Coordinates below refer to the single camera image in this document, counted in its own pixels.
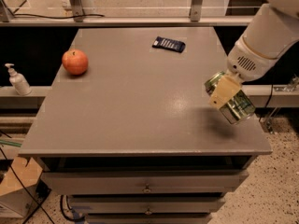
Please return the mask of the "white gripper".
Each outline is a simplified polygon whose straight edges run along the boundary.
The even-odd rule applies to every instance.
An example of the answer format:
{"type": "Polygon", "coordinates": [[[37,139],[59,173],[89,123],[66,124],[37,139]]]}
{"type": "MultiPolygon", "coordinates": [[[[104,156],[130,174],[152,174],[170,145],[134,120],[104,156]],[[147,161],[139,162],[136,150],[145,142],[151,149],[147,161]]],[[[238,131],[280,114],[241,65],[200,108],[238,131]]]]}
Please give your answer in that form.
{"type": "Polygon", "coordinates": [[[263,77],[277,62],[277,59],[268,59],[253,51],[244,38],[239,38],[227,56],[227,73],[219,82],[209,98],[209,104],[221,109],[240,90],[239,82],[248,82],[263,77]]]}

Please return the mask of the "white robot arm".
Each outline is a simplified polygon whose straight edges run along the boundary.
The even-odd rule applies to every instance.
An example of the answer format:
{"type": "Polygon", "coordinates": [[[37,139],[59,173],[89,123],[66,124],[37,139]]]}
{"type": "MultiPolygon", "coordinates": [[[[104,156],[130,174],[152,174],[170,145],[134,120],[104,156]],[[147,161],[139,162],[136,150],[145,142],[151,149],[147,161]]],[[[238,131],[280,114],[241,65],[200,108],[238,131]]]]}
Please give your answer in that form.
{"type": "Polygon", "coordinates": [[[222,108],[241,84],[263,77],[299,40],[299,0],[267,0],[227,57],[227,70],[209,103],[222,108]]]}

